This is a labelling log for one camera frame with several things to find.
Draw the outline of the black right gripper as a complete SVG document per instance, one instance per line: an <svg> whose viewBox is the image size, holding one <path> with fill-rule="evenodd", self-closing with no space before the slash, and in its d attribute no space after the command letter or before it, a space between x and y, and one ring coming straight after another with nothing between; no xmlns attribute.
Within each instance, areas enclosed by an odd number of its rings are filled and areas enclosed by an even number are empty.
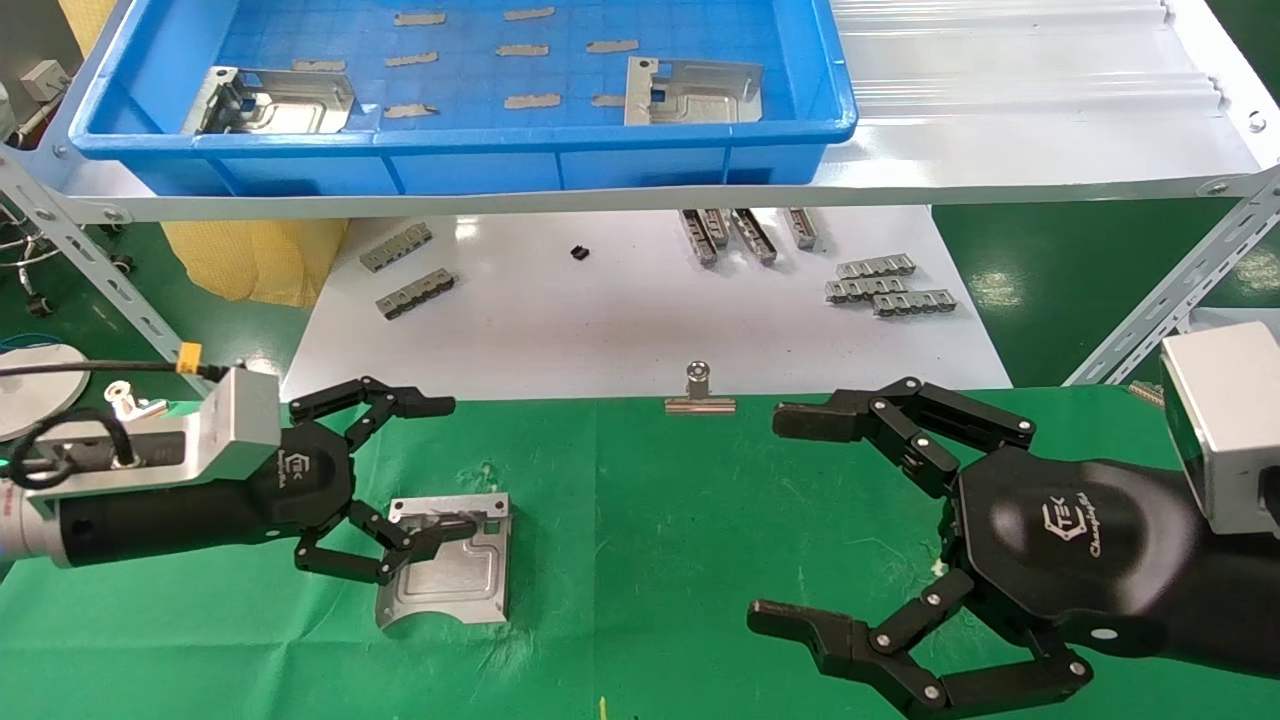
<svg viewBox="0 0 1280 720"><path fill-rule="evenodd" d="M1277 539L1213 533L1180 473L1037 457L1024 451L1032 420L914 377L778 404L772 430L865 441L929 497L952 498L951 564L970 577L946 571L878 626L769 600L748 610L751 632L804 644L819 674L870 687L905 719L1070 700L1093 670L1061 639L1114 657L1277 676ZM961 470L933 436L989 455ZM970 598L1006 641L1027 638L1032 657L942 676L919 665L911 651Z"/></svg>

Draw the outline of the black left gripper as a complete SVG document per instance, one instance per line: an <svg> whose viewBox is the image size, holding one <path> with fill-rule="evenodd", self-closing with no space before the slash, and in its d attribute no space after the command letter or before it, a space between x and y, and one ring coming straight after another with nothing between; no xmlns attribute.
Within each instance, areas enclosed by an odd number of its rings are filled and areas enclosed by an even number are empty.
<svg viewBox="0 0 1280 720"><path fill-rule="evenodd" d="M343 432L320 423L357 406L366 407L364 415ZM349 456L392 419L449 416L456 407L453 397L428 397L415 387L393 387L369 375L294 398L280 448L244 479L60 501L65 564L83 568L300 537L296 569L388 585L410 564L434 560L443 544L474 537L481 521L447 512L425 527L404 529L364 501L352 501ZM381 556L321 547L342 521L374 539Z"/></svg>

